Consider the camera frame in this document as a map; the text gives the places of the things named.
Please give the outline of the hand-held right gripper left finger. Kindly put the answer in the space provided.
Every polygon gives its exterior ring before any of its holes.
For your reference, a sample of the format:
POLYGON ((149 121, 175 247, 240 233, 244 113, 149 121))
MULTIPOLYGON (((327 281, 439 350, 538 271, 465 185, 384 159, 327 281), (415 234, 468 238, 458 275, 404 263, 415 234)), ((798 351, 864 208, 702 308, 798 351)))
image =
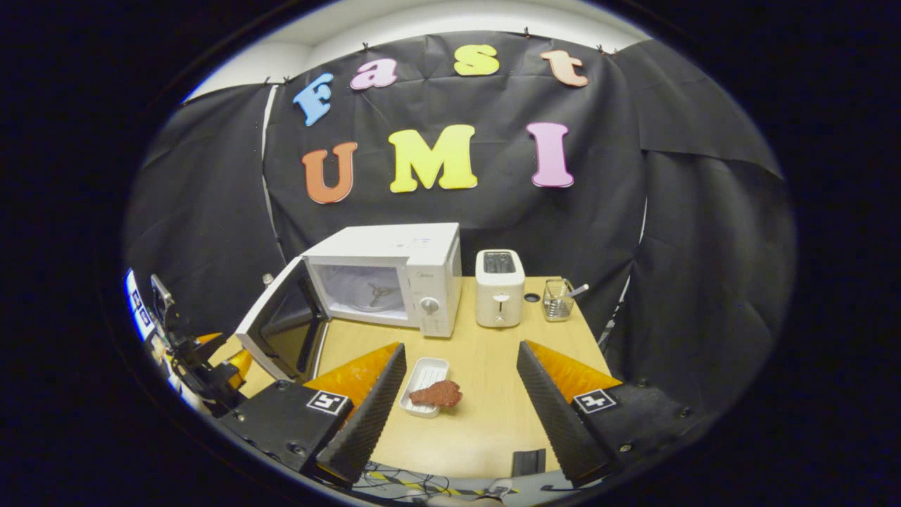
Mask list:
POLYGON ((273 382, 217 421, 294 472, 351 487, 379 442, 406 369, 405 346, 387 344, 313 381, 273 382))

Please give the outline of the white microwave oven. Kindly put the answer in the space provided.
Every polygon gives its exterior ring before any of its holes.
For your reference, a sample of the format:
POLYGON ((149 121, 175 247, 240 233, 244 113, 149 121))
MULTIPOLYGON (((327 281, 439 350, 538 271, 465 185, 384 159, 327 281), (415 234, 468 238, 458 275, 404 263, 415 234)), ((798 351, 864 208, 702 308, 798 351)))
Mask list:
POLYGON ((309 378, 313 337, 332 318, 448 338, 459 308, 461 269, 457 223, 347 227, 290 260, 235 335, 264 371, 284 381, 309 378), (287 327, 310 325, 295 358, 280 356, 264 338, 265 331, 279 331, 273 318, 292 294, 305 308, 287 318, 287 327))

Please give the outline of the white toaster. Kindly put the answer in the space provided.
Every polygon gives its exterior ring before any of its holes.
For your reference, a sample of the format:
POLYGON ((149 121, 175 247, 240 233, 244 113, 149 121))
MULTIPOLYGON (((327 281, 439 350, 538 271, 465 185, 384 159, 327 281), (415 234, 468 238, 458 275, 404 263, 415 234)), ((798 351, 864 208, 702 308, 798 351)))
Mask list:
POLYGON ((489 328, 506 328, 521 323, 525 273, 516 251, 479 251, 475 263, 475 282, 477 324, 489 328))

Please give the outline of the small black block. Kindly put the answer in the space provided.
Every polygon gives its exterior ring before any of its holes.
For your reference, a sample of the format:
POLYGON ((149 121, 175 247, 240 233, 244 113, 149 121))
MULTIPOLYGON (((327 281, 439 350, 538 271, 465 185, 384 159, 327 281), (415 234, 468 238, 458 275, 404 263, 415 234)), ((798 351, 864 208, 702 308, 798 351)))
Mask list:
POLYGON ((528 476, 546 472, 546 449, 515 451, 512 453, 511 476, 528 476))

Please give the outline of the white rectangular plastic tray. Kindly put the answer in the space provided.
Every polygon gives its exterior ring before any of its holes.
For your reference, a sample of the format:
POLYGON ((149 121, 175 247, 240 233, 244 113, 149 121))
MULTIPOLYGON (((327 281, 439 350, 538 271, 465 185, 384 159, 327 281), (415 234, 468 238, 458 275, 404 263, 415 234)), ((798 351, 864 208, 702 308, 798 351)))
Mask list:
POLYGON ((419 358, 412 369, 410 379, 403 388, 398 405, 409 415, 420 418, 436 418, 440 413, 438 406, 415 404, 410 395, 420 389, 426 389, 434 383, 445 381, 448 377, 448 361, 440 358, 419 358))

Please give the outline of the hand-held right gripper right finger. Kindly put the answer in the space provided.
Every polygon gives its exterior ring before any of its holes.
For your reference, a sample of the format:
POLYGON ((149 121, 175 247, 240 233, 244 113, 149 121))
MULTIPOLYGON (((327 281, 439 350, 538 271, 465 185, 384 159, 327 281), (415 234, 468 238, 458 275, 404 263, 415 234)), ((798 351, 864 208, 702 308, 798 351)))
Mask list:
POLYGON ((516 369, 574 487, 649 468, 705 424, 662 389, 620 382, 531 340, 520 344, 516 369))

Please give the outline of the black backdrop cloth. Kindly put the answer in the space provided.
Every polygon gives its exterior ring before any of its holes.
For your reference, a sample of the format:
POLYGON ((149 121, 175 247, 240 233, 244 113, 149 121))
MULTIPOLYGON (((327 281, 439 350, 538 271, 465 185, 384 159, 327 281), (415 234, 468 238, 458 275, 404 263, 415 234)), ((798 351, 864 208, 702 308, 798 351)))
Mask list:
POLYGON ((148 148, 123 262, 197 334, 235 330, 264 273, 351 225, 457 222, 463 267, 518 251, 587 282, 605 359, 696 410, 752 382, 788 314, 784 175, 733 97, 647 39, 600 54, 506 32, 422 35, 279 86, 192 99, 148 148))

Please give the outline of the brown meat piece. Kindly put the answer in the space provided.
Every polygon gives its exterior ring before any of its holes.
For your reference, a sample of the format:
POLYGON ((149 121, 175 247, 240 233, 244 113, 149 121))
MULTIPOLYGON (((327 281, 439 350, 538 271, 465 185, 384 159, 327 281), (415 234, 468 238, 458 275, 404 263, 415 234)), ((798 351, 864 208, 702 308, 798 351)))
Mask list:
POLYGON ((441 380, 427 388, 411 392, 409 400, 416 406, 430 405, 452 408, 462 400, 462 391, 460 391, 460 385, 457 385, 457 382, 441 380))

